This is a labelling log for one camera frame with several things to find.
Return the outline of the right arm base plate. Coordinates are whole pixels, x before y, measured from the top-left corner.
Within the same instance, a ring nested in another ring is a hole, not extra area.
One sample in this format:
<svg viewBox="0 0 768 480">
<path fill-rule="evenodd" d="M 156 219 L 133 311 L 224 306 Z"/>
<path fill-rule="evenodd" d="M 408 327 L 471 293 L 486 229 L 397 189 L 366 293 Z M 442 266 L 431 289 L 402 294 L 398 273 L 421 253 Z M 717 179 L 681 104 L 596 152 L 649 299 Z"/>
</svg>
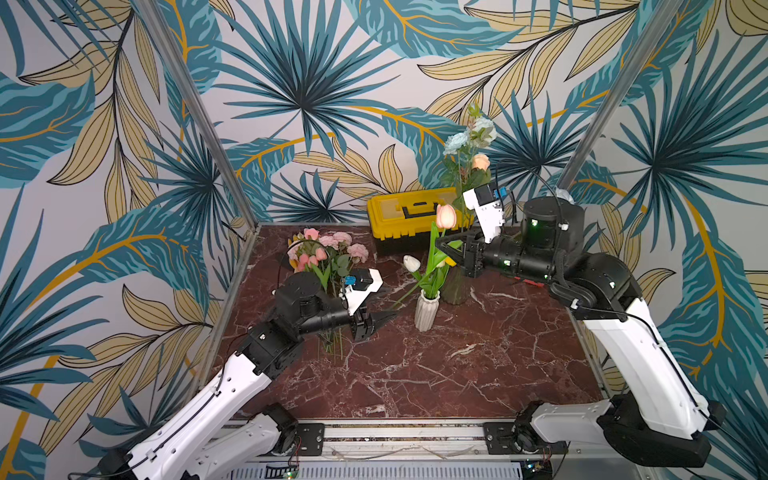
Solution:
<svg viewBox="0 0 768 480">
<path fill-rule="evenodd" d="M 486 422 L 482 428 L 490 455 L 534 454 L 540 449 L 539 437 L 529 426 L 517 422 Z"/>
</svg>

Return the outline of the pink tulip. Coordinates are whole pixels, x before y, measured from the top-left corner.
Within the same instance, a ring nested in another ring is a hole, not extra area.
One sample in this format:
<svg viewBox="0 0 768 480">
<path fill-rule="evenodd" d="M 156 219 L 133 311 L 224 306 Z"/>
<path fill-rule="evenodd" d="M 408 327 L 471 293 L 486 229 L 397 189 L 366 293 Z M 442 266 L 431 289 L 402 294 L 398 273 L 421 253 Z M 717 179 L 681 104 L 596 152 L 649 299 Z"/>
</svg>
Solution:
<svg viewBox="0 0 768 480">
<path fill-rule="evenodd" d="M 333 274 L 333 249 L 325 246 L 320 246 L 316 249 L 314 256 L 309 261 L 309 266 L 312 272 L 318 277 L 321 286 L 325 291 L 328 290 L 328 286 Z"/>
<path fill-rule="evenodd" d="M 316 253 L 318 250 L 310 251 L 309 253 L 297 251 L 291 251 L 289 253 L 289 261 L 295 273 L 311 272 L 318 275 L 318 257 Z"/>
<path fill-rule="evenodd" d="M 431 223 L 430 227 L 430 236 L 429 236 L 429 249 L 428 249 L 428 255 L 427 255 L 427 262 L 429 261 L 429 258 L 431 256 L 434 256 L 434 241 L 438 236 L 444 236 L 449 230 L 453 229 L 457 226 L 458 223 L 458 216 L 455 208 L 451 204 L 446 205 L 439 205 L 436 209 L 436 219 Z M 394 306 L 399 306 L 402 304 L 405 299 L 411 295 L 414 291 L 420 289 L 416 289 L 417 286 L 417 280 L 416 285 L 412 287 L 406 294 L 404 294 L 400 299 L 398 299 Z"/>
</svg>

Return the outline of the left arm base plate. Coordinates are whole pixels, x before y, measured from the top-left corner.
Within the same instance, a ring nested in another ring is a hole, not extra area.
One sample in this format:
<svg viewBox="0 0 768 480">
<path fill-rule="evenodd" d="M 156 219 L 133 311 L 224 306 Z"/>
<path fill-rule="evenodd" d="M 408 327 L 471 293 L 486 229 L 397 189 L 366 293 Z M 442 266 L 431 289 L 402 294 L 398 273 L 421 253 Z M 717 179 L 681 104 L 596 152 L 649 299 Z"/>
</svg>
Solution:
<svg viewBox="0 0 768 480">
<path fill-rule="evenodd" d="M 293 458 L 319 457 L 323 453 L 325 433 L 323 423 L 299 423 L 289 434 L 283 453 Z"/>
</svg>

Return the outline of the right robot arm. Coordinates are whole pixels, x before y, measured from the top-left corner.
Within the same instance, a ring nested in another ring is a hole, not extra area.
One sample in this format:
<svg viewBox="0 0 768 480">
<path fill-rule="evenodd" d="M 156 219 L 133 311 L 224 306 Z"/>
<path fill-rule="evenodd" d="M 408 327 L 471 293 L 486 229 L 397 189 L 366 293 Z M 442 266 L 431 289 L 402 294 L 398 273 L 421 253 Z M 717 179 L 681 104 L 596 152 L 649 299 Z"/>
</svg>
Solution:
<svg viewBox="0 0 768 480">
<path fill-rule="evenodd" d="M 629 267 L 615 256 L 584 251 L 584 209 L 557 196 L 534 198 L 525 203 L 514 237 L 503 233 L 504 209 L 488 187 L 464 192 L 463 202 L 479 227 L 436 247 L 468 277 L 495 270 L 546 287 L 602 344 L 628 387 L 587 404 L 533 402 L 500 442 L 531 454 L 591 443 L 640 466 L 704 466 L 711 452 L 705 434 L 720 428 L 726 409 L 687 379 Z"/>
</svg>

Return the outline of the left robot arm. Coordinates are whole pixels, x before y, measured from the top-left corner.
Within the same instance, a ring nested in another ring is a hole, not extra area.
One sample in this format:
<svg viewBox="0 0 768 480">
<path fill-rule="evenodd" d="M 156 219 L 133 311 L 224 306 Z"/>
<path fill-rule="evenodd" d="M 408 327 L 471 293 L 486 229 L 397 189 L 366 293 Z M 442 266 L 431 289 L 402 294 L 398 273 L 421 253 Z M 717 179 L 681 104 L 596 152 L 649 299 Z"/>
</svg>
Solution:
<svg viewBox="0 0 768 480">
<path fill-rule="evenodd" d="M 96 478 L 218 479 L 253 456 L 295 448 L 298 423 L 278 404 L 222 438 L 215 435 L 301 356 L 307 336 L 347 326 L 360 341 L 394 319 L 396 312 L 371 312 L 366 305 L 382 286 L 379 271 L 366 268 L 353 269 L 337 297 L 313 273 L 288 277 L 265 319 L 247 331 L 210 382 L 143 441 L 105 454 Z"/>
</svg>

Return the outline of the large pink rose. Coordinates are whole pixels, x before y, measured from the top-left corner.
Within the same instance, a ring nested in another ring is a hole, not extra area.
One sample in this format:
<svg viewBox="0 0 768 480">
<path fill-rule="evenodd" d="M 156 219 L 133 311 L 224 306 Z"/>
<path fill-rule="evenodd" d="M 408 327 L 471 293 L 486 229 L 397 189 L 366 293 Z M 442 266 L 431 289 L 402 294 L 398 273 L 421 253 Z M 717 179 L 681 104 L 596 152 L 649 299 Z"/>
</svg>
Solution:
<svg viewBox="0 0 768 480">
<path fill-rule="evenodd" d="M 319 237 L 320 232 L 316 228 L 305 228 L 302 232 L 301 248 L 309 255 L 313 255 L 318 248 L 322 247 Z"/>
</svg>

